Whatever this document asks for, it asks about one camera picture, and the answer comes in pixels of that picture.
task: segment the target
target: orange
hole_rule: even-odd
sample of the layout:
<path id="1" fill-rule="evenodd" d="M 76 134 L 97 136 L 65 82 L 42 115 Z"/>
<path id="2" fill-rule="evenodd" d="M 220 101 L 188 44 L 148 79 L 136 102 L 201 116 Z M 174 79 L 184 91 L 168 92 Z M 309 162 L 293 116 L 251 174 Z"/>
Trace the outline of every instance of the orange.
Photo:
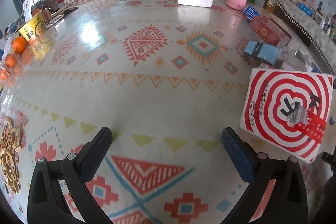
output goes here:
<path id="1" fill-rule="evenodd" d="M 26 40 L 23 37 L 17 37 L 14 39 L 12 49 L 16 54 L 20 54 L 25 50 Z"/>
<path id="2" fill-rule="evenodd" d="M 15 54 L 8 54 L 5 59 L 5 64 L 8 67 L 13 67 L 16 63 Z"/>
<path id="3" fill-rule="evenodd" d="M 2 70 L 0 71 L 0 79 L 1 79 L 1 80 L 6 80 L 7 77 L 8 77 L 8 73 L 7 73 L 7 71 L 5 71 L 4 69 L 2 69 Z"/>
<path id="4" fill-rule="evenodd" d="M 6 86 L 11 89 L 15 86 L 15 76 L 9 75 L 9 77 L 6 80 Z"/>
<path id="5" fill-rule="evenodd" d="M 33 60 L 33 57 L 34 57 L 34 53 L 32 51 L 32 49 L 30 47 L 27 47 L 23 53 L 21 54 L 21 62 L 24 64 L 24 65 L 29 65 L 32 60 Z"/>
<path id="6" fill-rule="evenodd" d="M 13 71 L 16 76 L 22 76 L 22 67 L 19 63 L 15 64 L 15 66 L 13 67 Z"/>

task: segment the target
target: cardboard box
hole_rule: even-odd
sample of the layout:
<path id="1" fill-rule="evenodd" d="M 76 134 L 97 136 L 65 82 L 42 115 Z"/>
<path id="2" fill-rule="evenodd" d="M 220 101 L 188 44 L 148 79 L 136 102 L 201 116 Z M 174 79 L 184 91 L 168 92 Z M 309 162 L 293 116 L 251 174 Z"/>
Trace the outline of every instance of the cardboard box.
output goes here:
<path id="1" fill-rule="evenodd" d="M 252 69 L 239 128 L 312 163 L 329 119 L 333 76 Z"/>
<path id="2" fill-rule="evenodd" d="M 291 37 L 277 23 L 267 17 L 254 16 L 250 22 L 250 27 L 267 44 L 277 46 L 280 41 L 289 42 Z"/>

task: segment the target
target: red diamond pattern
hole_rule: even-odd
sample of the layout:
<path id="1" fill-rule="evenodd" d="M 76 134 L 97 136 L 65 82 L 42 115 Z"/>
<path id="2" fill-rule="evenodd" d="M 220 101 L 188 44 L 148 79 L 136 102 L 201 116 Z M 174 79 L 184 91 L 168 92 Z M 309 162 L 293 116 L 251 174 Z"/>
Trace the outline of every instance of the red diamond pattern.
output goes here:
<path id="1" fill-rule="evenodd" d="M 103 207 L 104 204 L 110 205 L 111 201 L 118 201 L 118 195 L 111 192 L 111 186 L 105 184 L 105 178 L 103 177 L 98 176 L 96 180 L 93 179 L 87 182 L 85 185 L 100 207 Z M 105 199 L 94 195 L 95 186 L 99 186 L 99 188 L 105 188 Z"/>

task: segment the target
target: table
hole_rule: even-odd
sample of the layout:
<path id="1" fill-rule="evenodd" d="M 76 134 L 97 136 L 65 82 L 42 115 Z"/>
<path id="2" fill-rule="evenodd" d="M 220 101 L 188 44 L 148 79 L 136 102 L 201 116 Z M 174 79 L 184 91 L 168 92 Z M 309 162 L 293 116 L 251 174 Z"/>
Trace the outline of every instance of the table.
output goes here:
<path id="1" fill-rule="evenodd" d="M 268 5 L 277 5 L 280 7 L 284 15 L 313 43 L 316 53 L 321 56 L 322 61 L 328 69 L 328 73 L 336 75 L 336 45 L 326 32 L 290 0 L 269 0 Z"/>
<path id="2" fill-rule="evenodd" d="M 86 185 L 114 223 L 220 223 L 247 187 L 221 145 L 225 127 L 256 152 L 289 156 L 238 129 L 255 65 L 242 52 L 260 37 L 225 0 L 211 8 L 95 0 L 47 32 L 53 47 L 2 101 L 15 123 L 29 119 L 19 152 L 21 190 L 7 195 L 0 183 L 24 223 L 37 159 L 78 152 L 101 127 L 111 128 L 113 143 Z M 318 171 L 300 165 L 314 208 Z"/>

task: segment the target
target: metal screw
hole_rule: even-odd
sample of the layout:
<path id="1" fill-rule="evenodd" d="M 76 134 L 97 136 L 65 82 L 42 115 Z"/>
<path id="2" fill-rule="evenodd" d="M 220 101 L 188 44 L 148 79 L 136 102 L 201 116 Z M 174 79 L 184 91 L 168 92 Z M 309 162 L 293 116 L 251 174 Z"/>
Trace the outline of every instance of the metal screw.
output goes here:
<path id="1" fill-rule="evenodd" d="M 76 158 L 76 154 L 75 153 L 70 153 L 68 156 L 67 156 L 68 160 L 73 160 L 74 158 Z"/>
<path id="2" fill-rule="evenodd" d="M 289 159 L 290 159 L 291 162 L 297 162 L 297 158 L 296 157 L 291 156 Z"/>
<path id="3" fill-rule="evenodd" d="M 260 158 L 261 160 L 265 160 L 267 159 L 267 155 L 265 153 L 258 153 L 258 158 Z"/>

